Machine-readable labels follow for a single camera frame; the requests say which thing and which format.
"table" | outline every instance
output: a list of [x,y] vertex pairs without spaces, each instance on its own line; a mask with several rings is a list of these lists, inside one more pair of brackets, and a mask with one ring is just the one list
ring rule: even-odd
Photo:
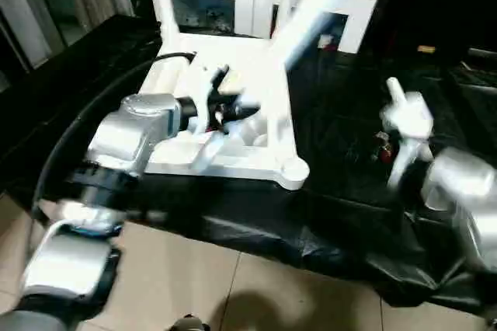
[[[44,159],[85,102],[112,77],[154,57],[159,44],[155,24],[117,16],[2,93],[0,124],[8,135],[0,143],[0,188],[29,206]],[[378,64],[311,50],[290,73],[297,150],[311,167],[302,190],[255,180],[146,175],[130,201],[130,219],[358,280],[394,306],[431,301],[481,314],[496,303],[495,276],[467,272],[450,216],[427,211],[417,192],[388,195],[389,168],[371,160],[371,138],[381,128],[377,113],[389,100],[384,80],[391,75],[424,94],[435,117],[435,153],[456,145],[497,164],[495,122],[480,119],[487,112],[482,103],[495,105],[491,78],[414,60]],[[98,122],[143,77],[89,118],[57,162],[46,198],[61,194],[64,175],[82,158]]]

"tiled floor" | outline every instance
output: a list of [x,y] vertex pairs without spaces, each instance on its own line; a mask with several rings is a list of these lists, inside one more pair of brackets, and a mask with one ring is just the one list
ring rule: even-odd
[[[0,312],[16,300],[27,217],[0,199]],[[222,331],[482,331],[483,322],[435,305],[391,308],[359,284],[127,224],[126,254],[103,314],[84,331],[162,331],[185,314]]]

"robotic arm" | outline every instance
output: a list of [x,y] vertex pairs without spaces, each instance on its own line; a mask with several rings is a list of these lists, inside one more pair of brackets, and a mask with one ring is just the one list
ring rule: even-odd
[[[212,88],[205,102],[211,130],[225,131],[225,123],[257,112],[258,107],[243,107],[237,98]],[[105,117],[84,163],[70,177],[79,197],[57,203],[58,221],[29,261],[19,304],[0,317],[0,330],[72,330],[101,312],[120,261],[121,251],[111,239],[123,227],[124,199],[139,182],[154,146],[186,130],[196,116],[189,97],[133,94]]]
[[421,196],[434,211],[450,212],[466,262],[472,270],[497,273],[497,171],[455,148],[433,158],[429,149],[433,118],[421,93],[404,94],[398,80],[387,81],[392,104],[381,113],[384,126],[401,135],[388,187],[397,190],[416,160],[429,162]]

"black tablecloth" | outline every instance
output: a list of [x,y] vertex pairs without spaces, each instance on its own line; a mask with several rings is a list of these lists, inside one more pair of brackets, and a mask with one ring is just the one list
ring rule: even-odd
[[[1,94],[0,186],[29,205],[43,161],[64,128],[110,79],[153,57],[159,46],[155,24],[115,17]],[[56,197],[98,122],[136,91],[145,72],[104,102],[72,139],[47,197]],[[309,50],[289,81],[297,150],[311,168],[301,190],[266,181],[147,174],[130,201],[130,218],[359,280],[391,305],[431,301],[481,314],[497,302],[495,276],[468,272],[450,216],[423,208],[418,190],[390,195],[389,165],[372,157],[381,130],[378,113],[389,101],[384,82],[391,75],[425,96],[435,117],[434,152],[453,145],[495,164],[497,126],[488,118],[496,100],[493,76]]]

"black cable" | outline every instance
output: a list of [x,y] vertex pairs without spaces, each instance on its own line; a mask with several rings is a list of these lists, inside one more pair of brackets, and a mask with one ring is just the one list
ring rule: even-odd
[[39,201],[43,196],[45,183],[47,182],[48,175],[53,167],[55,160],[57,159],[58,154],[61,152],[62,148],[67,144],[69,138],[79,129],[81,124],[85,121],[85,118],[90,114],[95,105],[107,97],[114,89],[119,87],[124,81],[126,81],[129,77],[134,75],[135,73],[142,71],[146,67],[151,67],[156,61],[161,61],[164,59],[169,59],[171,57],[185,57],[191,63],[191,61],[195,58],[195,54],[191,53],[170,53],[159,55],[151,61],[144,61],[132,69],[124,72],[121,76],[112,80],[110,84],[108,84],[105,89],[100,92],[90,103],[88,103],[85,108],[83,108],[78,116],[71,122],[71,124],[67,127],[61,137],[58,139],[54,148],[48,155],[47,160],[43,164],[43,168],[41,169],[40,176],[38,177],[38,181],[36,182],[36,187],[33,193],[33,199],[31,203],[31,222],[30,228],[28,231],[28,239],[26,244],[26,263],[31,256],[31,239],[33,237],[33,227],[35,219],[41,223],[43,226],[48,224],[50,220],[48,216],[41,210]]

